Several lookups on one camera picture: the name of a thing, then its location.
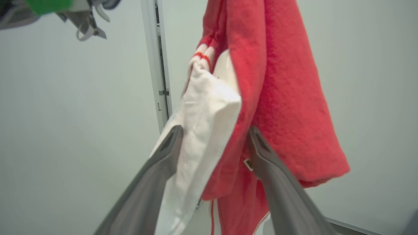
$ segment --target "red fabric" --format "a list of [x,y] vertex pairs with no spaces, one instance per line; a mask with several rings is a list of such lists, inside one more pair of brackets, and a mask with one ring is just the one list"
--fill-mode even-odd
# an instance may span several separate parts
[[200,43],[229,48],[242,108],[202,198],[218,198],[222,235],[251,235],[268,212],[244,165],[256,125],[304,187],[349,171],[336,138],[296,0],[209,0]]

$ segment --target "metal frame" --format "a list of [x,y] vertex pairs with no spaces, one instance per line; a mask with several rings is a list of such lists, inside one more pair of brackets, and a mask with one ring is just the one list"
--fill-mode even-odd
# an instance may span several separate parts
[[334,219],[331,219],[331,218],[328,218],[328,217],[325,217],[325,219],[333,225],[333,227],[335,228],[335,230],[337,232],[342,233],[342,234],[347,233],[347,232],[344,232],[342,230],[351,230],[352,234],[354,234],[356,232],[356,234],[380,235],[379,233],[372,232],[372,231],[369,231],[369,230],[366,230],[366,229],[362,229],[360,227],[356,227],[354,225],[350,225],[350,224],[347,224],[347,223],[344,223],[344,222],[341,222],[341,221],[338,221],[338,220],[334,220]]
[[[164,14],[163,14],[163,0],[155,0],[158,5],[158,17],[160,19],[160,35],[161,35],[161,50],[163,53],[163,69],[164,69],[164,78],[166,82],[166,89],[170,92],[170,79],[168,74],[168,59],[167,59],[167,48],[166,48],[166,33],[165,33],[165,25],[164,25]],[[173,114],[173,108],[171,105],[171,98],[167,96],[167,107],[168,107],[168,115],[171,116]]]
[[158,42],[157,18],[155,14],[154,0],[141,0],[141,8],[142,18],[144,21],[145,39],[147,42],[148,59],[150,63],[151,80],[154,90],[155,109],[161,133],[168,120],[166,113],[168,112],[167,107],[169,107],[169,105],[167,102],[171,104],[171,99],[169,96],[160,95],[160,91],[164,91],[164,76],[160,57],[160,45]]

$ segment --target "white wall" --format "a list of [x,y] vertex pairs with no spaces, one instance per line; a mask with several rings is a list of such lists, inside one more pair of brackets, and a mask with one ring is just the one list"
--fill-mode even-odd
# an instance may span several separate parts
[[[325,216],[399,234],[418,209],[418,2],[298,1],[352,171],[308,193]],[[206,1],[163,0],[173,106]]]
[[159,136],[140,1],[0,31],[0,234],[90,235]]

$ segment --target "white fabric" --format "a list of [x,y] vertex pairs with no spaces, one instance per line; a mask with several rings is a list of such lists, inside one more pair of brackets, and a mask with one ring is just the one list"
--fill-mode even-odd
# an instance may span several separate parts
[[177,173],[167,181],[156,235],[180,235],[183,232],[234,130],[242,101],[236,90],[236,77],[228,78],[230,72],[216,69],[231,69],[224,63],[223,66],[219,62],[216,64],[214,75],[198,61],[192,63],[180,108],[168,120],[150,155],[173,126],[183,126]]

